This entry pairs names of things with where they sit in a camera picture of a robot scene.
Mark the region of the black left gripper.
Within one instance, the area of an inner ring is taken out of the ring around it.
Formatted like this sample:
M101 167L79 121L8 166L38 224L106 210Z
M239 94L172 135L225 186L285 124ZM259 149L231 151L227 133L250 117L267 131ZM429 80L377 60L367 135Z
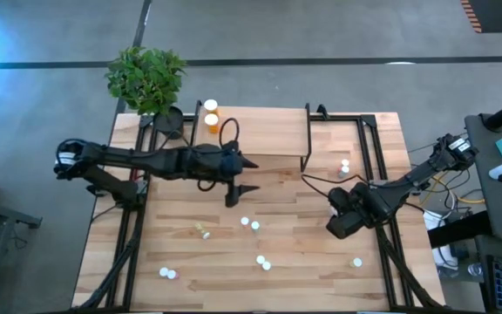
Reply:
M259 167L241 153L237 141L229 141L221 147L212 144L198 145L198 158L202 167L202 172L214 181L232 181L235 176L226 177L220 172L221 156L228 152L239 153L238 159L241 169ZM227 184L227 194L225 195L225 206L227 208L234 207L238 204L242 195L257 189L259 189L258 186L235 185L229 182Z

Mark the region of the white power strip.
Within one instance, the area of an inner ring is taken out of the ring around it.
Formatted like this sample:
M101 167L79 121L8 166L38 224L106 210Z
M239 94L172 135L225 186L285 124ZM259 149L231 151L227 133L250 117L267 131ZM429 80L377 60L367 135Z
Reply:
M424 224L427 230L432 230L445 225L444 215L425 210L423 213Z

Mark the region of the wooden shelf black metal legs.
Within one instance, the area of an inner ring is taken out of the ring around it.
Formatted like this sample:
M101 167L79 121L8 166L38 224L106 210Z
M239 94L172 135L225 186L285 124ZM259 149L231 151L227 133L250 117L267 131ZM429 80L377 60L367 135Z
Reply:
M244 156L261 170L300 171L309 154L310 123L307 108L220 106L218 133L210 133L200 109L194 143L219 145L237 139Z

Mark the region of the green potted plant black pot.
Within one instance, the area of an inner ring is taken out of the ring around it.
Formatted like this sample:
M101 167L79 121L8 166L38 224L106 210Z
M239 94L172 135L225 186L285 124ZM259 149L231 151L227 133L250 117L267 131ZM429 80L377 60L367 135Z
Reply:
M129 47L107 67L108 92L139 115L153 120L159 133L183 136L183 112L175 105L187 62L172 50Z

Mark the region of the black side desk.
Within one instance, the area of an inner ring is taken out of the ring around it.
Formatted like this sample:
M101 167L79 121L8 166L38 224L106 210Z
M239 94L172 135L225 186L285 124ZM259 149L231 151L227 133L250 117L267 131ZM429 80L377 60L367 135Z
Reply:
M502 165L502 155L496 146L502 139L502 132L488 130L478 115L465 117L465 127L471 144L478 149L475 165L492 232L502 239L502 182L489 176L491 169Z

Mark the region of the black mat hazard stripes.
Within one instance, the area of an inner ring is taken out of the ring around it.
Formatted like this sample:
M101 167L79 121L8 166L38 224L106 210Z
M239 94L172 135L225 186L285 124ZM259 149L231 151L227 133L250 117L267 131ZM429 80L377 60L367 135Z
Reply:
M475 32L502 33L502 0L459 0Z

